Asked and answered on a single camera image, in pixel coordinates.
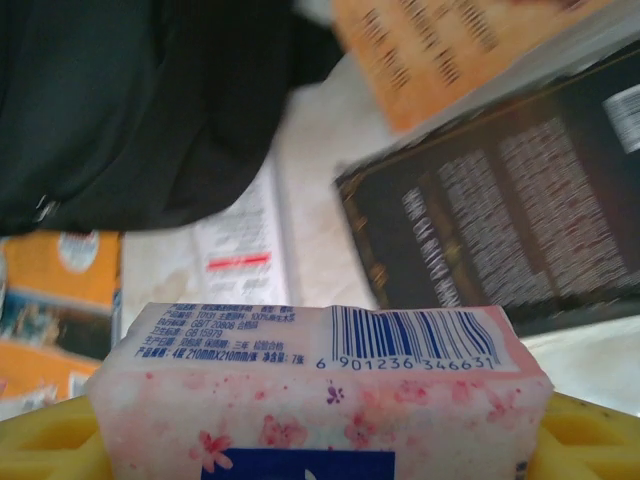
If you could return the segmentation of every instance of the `black fabric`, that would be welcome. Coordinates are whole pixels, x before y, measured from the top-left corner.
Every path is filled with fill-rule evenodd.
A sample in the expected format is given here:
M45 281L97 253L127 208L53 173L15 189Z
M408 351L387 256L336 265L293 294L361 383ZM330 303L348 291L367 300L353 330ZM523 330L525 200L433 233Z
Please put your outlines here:
M292 1L0 0L0 235L218 212L342 56Z

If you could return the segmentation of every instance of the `barcode number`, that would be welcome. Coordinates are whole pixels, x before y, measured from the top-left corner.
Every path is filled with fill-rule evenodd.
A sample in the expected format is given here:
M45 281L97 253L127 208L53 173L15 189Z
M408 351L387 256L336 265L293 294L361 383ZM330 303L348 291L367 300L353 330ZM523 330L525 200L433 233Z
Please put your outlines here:
M604 108L624 151L640 150L640 85L607 99Z
M504 348L483 323L471 311L333 307L331 356L316 367L328 360L352 370L502 370Z

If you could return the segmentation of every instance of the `dark book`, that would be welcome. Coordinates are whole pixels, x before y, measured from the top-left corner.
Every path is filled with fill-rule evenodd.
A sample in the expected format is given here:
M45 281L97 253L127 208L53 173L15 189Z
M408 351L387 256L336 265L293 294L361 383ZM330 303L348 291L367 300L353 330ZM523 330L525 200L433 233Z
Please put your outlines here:
M640 312L640 43L337 180L382 308L520 335Z

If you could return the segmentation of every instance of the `white label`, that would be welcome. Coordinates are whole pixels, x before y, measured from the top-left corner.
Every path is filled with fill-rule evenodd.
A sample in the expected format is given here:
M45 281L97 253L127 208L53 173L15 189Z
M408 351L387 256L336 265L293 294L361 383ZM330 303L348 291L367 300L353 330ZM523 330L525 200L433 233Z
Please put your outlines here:
M88 375L82 375L81 373L73 372L69 375L69 398L79 397L85 395Z
M252 369L520 371L502 332L483 309L157 304L143 310L123 342L127 350L118 353L128 365L158 359Z
M242 196L193 230L211 303L288 303L276 170L269 157Z
M58 255L62 265L73 273L84 273L96 259L100 245L100 235L61 233L58 239Z
M640 150L640 85L607 99L604 108L624 151Z
M56 403L56 390L56 387L52 385L37 388L18 397L1 399L0 421L53 405Z
M355 371L518 371L495 321L480 309L369 312L332 307L326 367Z
M160 318L147 316L157 307L163 308ZM296 322L292 307L151 305L140 319L145 321L144 328L137 331L132 327L127 335L135 332L129 354L136 360L157 358L229 365L307 363L308 329Z

